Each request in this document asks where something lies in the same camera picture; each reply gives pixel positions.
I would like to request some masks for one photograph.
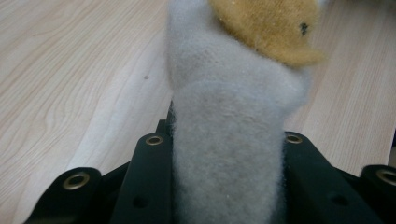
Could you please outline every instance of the stuffed animal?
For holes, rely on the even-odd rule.
[[[317,1],[170,1],[178,223],[283,222],[282,127],[321,58]]]

